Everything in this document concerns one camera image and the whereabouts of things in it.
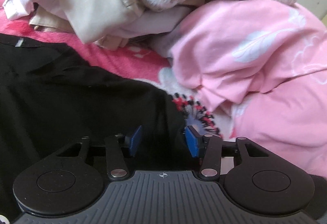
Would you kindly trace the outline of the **black smile t-shirt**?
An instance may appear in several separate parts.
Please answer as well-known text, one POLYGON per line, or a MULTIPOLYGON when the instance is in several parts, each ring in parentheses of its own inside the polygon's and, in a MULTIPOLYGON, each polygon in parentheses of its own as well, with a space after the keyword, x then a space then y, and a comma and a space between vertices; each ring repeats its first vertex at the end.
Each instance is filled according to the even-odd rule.
POLYGON ((73 48, 1 35, 1 214, 19 213, 12 185, 64 145, 143 127, 135 164, 180 170, 185 121, 172 97, 148 83, 91 66, 73 48))

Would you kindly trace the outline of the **pink floral bed blanket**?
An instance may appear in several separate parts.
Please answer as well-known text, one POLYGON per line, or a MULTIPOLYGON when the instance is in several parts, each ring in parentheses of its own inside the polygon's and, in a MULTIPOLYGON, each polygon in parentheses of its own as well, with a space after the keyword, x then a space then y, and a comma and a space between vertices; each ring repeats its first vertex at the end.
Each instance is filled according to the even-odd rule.
POLYGON ((64 32, 43 32, 32 29, 29 18, 10 21, 1 8, 1 33, 29 37, 45 43, 66 43, 92 66, 101 67, 124 78, 143 81, 173 95, 198 100, 196 91, 178 84, 168 60, 152 50, 123 47, 110 51, 94 44, 83 44, 75 35, 64 32))

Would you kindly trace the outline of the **light pink floral duvet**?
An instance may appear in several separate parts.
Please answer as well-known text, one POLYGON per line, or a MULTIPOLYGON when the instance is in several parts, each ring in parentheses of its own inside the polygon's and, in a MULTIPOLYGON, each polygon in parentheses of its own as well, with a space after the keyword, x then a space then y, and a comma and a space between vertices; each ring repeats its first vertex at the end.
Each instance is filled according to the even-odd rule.
POLYGON ((326 176, 326 26, 299 4, 214 0, 154 50, 210 111, 309 174, 326 176))

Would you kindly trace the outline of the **beige trousers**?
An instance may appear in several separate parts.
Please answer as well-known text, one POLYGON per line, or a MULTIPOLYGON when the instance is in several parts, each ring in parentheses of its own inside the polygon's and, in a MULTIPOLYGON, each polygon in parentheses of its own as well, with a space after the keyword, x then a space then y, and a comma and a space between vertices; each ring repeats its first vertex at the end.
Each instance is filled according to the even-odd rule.
POLYGON ((192 11, 176 6, 155 12, 141 0, 40 0, 30 25, 43 31, 74 33, 83 43, 110 50, 130 39, 172 31, 192 11))

